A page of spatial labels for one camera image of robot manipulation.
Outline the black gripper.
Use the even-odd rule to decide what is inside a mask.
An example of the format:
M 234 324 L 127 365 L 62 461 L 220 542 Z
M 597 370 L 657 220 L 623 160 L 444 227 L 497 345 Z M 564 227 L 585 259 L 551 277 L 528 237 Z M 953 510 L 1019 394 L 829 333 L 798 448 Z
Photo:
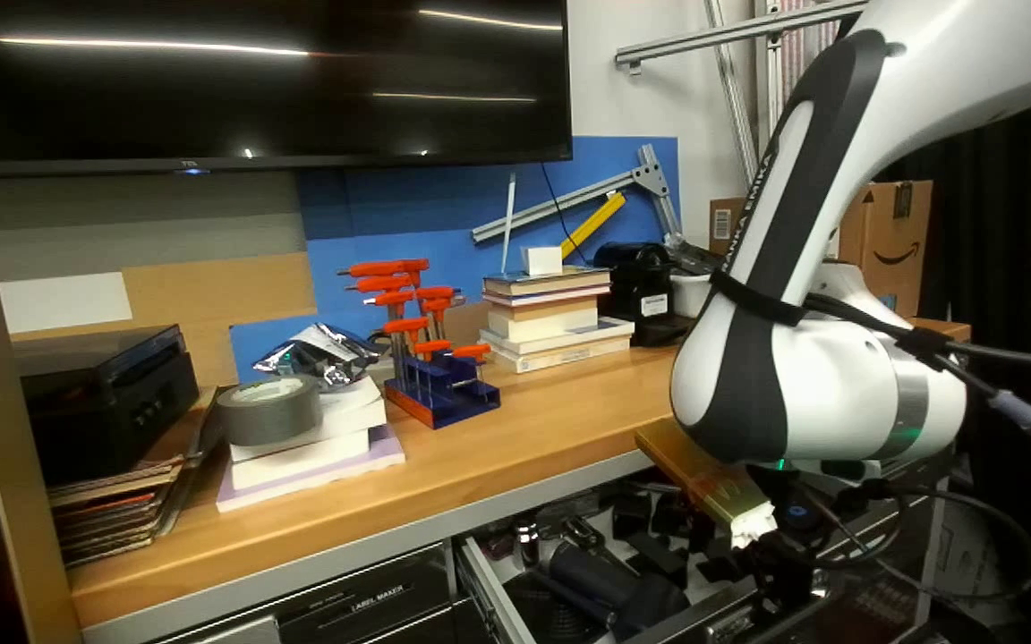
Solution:
M 677 423 L 648 423 L 633 445 L 689 500 L 710 584 L 749 580 L 766 619 L 814 601 L 833 524 L 803 498 L 798 477 L 718 461 Z

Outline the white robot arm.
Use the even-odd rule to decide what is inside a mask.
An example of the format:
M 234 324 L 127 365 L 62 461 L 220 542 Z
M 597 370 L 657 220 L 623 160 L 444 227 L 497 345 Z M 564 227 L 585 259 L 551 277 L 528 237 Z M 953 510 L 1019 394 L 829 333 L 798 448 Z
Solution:
M 832 524 L 806 477 L 881 482 L 941 456 L 980 390 L 947 345 L 829 259 L 892 160 L 1031 107 L 1031 0 L 872 0 L 803 72 L 749 220 L 669 371 L 672 423 L 778 512 L 744 569 L 808 601 Z

